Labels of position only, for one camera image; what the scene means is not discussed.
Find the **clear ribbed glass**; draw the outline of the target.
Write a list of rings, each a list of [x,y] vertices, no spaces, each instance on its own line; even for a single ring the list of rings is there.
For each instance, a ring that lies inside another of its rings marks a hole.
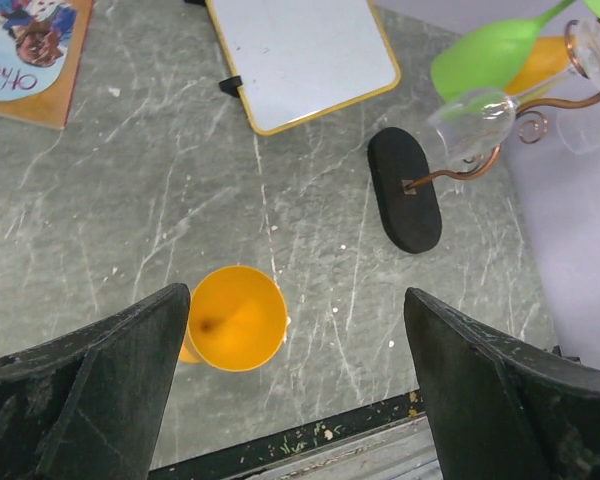
[[[556,116],[557,133],[568,150],[577,155],[600,149],[600,103],[578,110],[562,110]]]

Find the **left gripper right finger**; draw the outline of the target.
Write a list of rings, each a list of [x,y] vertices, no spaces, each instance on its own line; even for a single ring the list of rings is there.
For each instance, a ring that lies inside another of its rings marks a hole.
[[[410,288],[404,318],[446,479],[600,479],[600,370]]]

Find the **orange plastic wine glass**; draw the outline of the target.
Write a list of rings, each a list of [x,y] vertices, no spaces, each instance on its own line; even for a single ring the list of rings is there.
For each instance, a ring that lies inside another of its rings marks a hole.
[[[179,360],[228,372],[257,369],[286,340],[288,314],[276,282],[248,266],[227,266],[191,293]]]

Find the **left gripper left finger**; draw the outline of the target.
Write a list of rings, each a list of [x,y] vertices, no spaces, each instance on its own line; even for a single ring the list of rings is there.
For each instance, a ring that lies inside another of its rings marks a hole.
[[[0,479],[147,478],[189,305],[173,283],[0,357]]]

